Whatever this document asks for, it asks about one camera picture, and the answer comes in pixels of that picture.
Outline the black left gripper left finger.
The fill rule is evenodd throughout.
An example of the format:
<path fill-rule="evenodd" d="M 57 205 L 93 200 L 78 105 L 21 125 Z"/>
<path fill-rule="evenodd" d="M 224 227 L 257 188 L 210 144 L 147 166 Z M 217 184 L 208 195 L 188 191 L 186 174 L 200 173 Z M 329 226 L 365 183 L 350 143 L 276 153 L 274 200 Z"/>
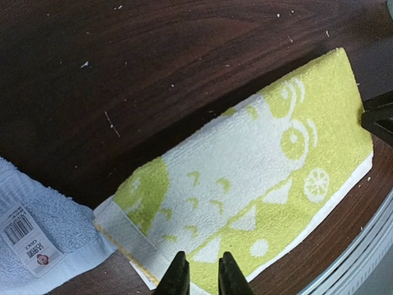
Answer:
<path fill-rule="evenodd" d="M 156 295 L 189 295 L 190 266 L 184 251 L 179 251 L 155 289 Z"/>

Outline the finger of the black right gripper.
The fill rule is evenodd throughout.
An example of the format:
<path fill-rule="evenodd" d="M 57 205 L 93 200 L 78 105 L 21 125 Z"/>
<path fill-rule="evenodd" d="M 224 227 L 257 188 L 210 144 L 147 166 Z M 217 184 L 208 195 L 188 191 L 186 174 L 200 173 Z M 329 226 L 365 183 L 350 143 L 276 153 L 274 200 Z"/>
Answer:
<path fill-rule="evenodd" d="M 364 112 L 361 125 L 372 135 L 392 146 L 392 109 Z"/>
<path fill-rule="evenodd" d="M 387 92 L 364 101 L 365 112 L 388 110 L 392 112 L 393 92 Z"/>

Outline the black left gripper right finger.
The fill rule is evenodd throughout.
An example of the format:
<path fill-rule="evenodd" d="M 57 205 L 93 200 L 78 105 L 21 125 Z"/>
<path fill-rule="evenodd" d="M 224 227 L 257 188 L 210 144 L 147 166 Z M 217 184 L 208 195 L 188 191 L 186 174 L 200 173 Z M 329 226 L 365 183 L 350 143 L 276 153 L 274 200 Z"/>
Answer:
<path fill-rule="evenodd" d="M 219 259 L 219 295 L 254 295 L 246 278 L 230 252 Z"/>

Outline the green crocodile pattern towel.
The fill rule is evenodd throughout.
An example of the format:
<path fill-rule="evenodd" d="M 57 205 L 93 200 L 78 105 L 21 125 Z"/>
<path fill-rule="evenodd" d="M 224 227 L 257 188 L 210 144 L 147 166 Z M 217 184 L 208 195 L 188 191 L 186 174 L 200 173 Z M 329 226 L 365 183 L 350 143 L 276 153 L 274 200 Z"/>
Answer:
<path fill-rule="evenodd" d="M 334 49 L 137 168 L 95 209 L 95 226 L 154 284 L 179 251 L 192 294 L 217 294 L 226 251 L 252 280 L 370 171 L 362 112 L 348 56 Z"/>

